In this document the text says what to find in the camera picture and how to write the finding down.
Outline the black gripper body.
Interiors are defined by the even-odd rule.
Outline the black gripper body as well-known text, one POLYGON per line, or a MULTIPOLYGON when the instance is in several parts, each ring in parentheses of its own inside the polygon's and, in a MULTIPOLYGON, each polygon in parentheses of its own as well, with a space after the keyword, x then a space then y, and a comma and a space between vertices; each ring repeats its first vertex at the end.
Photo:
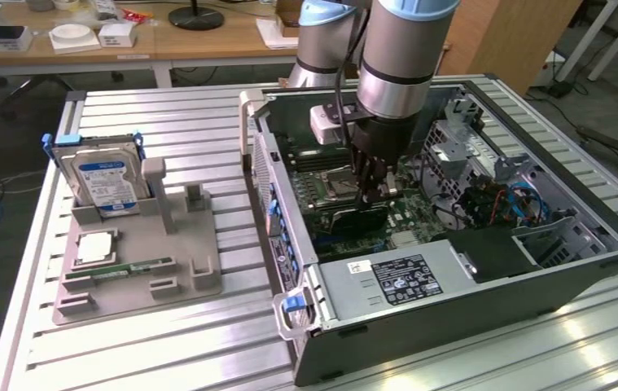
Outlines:
POLYGON ((387 119, 379 116, 355 121, 353 145, 369 157, 397 161, 411 143, 413 116, 387 119))

